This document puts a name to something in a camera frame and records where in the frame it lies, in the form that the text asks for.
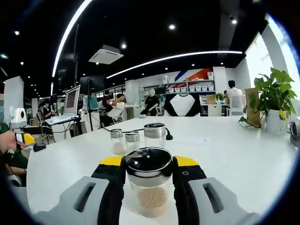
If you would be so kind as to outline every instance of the ceiling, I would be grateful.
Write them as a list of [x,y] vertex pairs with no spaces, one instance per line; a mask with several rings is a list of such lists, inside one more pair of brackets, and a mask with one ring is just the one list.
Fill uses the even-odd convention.
[[[79,17],[64,45],[52,78],[59,43],[73,14],[83,0],[7,0],[0,14],[0,66],[8,78],[21,76],[27,99],[50,96],[74,85],[74,40],[76,25],[78,76],[109,76],[132,66],[159,58],[200,51],[232,50],[245,52],[257,32],[266,25],[265,12],[252,0],[210,0],[184,2],[93,0]],[[232,24],[232,15],[237,24]],[[176,29],[169,30],[174,24]],[[123,58],[110,65],[88,62],[102,45],[120,48]],[[153,63],[130,70],[110,79],[105,87],[124,83],[124,79],[193,68],[236,67],[242,55],[210,54],[188,56]],[[2,81],[7,77],[0,71]]]

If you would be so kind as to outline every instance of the computer monitor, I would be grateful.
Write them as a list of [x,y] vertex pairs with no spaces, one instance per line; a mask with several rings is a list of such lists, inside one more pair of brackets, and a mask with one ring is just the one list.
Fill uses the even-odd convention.
[[64,114],[77,114],[80,85],[66,92]]
[[[88,97],[85,97],[86,107],[88,108]],[[98,102],[96,97],[90,97],[90,109],[98,109]]]

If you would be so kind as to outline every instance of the person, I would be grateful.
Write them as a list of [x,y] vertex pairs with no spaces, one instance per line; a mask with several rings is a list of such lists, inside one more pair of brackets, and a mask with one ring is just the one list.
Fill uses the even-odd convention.
[[156,116],[156,107],[159,106],[159,99],[155,96],[155,90],[152,88],[150,91],[150,96],[146,98],[145,105],[146,108],[141,112],[141,114],[150,113],[151,116]]
[[50,108],[50,105],[49,105],[49,100],[45,100],[44,101],[44,108],[43,108],[43,116],[44,116],[44,119],[49,119],[51,118],[53,114],[53,111],[51,111],[51,108]]
[[110,103],[108,96],[103,96],[102,105],[103,105],[103,107],[105,107],[105,112],[106,113],[110,112],[113,109],[113,106]]
[[43,108],[44,108],[44,105],[43,105],[43,103],[40,103],[39,105],[38,105],[38,110],[37,110],[37,116],[38,116],[38,118],[40,118],[41,120],[44,120],[44,116],[43,116]]
[[104,127],[109,126],[113,123],[113,120],[117,121],[118,117],[121,115],[125,108],[125,95],[117,94],[117,100],[112,103],[112,110],[104,116],[101,116],[101,121],[103,122]]
[[228,81],[228,86],[230,89],[228,89],[226,92],[224,91],[224,93],[226,96],[226,103],[230,104],[230,99],[232,96],[242,96],[243,92],[235,87],[235,81],[233,80]]
[[[26,185],[26,168],[19,168],[16,166],[11,165],[12,158],[11,154],[8,153],[8,149],[16,149],[17,144],[20,145],[21,149],[25,149],[25,144],[19,142],[15,138],[15,133],[12,130],[9,130],[5,133],[0,134],[0,172],[6,173],[7,175],[17,175],[21,181],[23,186]],[[28,159],[28,156],[23,154],[23,151],[18,153],[19,157],[23,156],[24,158]]]

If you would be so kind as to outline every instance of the stainless steel lid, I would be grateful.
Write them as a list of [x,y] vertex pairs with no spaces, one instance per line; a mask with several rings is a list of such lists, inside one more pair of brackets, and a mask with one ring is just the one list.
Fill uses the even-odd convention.
[[165,149],[141,148],[127,155],[125,161],[129,180],[139,186],[161,185],[172,174],[172,155]]
[[111,138],[120,138],[123,136],[121,129],[113,129],[111,130]]
[[130,133],[125,134],[125,140],[127,142],[137,142],[140,140],[139,132],[131,131]]
[[160,138],[165,136],[165,125],[163,123],[150,123],[144,126],[145,137]]

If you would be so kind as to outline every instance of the spice jar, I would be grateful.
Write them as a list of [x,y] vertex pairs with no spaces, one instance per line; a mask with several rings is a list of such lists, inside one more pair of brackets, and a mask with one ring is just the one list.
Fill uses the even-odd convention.
[[127,155],[125,160],[138,212],[150,218],[163,215],[172,187],[170,152],[155,147],[141,148]]
[[147,147],[165,148],[165,125],[150,123],[144,126],[145,144]]
[[126,155],[140,148],[140,136],[139,132],[131,131],[125,134],[126,141]]
[[125,140],[121,129],[111,130],[112,151],[116,155],[122,155],[126,151]]

